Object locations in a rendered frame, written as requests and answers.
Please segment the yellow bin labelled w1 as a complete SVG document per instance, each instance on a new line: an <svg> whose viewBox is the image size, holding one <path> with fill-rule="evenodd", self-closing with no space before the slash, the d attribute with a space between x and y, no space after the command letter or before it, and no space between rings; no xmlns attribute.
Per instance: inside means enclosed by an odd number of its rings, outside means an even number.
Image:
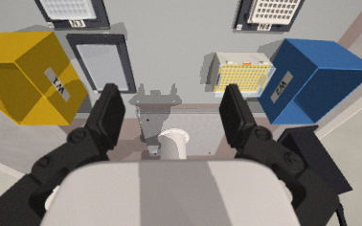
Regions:
<svg viewBox="0 0 362 226"><path fill-rule="evenodd" d="M87 93L54 32L0 33L0 111L18 125L70 125Z"/></svg>

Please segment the blue box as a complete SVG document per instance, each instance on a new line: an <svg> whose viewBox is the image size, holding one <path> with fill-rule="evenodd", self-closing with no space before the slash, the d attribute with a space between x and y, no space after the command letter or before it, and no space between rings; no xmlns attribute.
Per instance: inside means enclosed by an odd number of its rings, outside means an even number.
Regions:
<svg viewBox="0 0 362 226"><path fill-rule="evenodd" d="M285 38L272 64L257 98L270 124L316 124L362 84L362 59L334 41Z"/></svg>

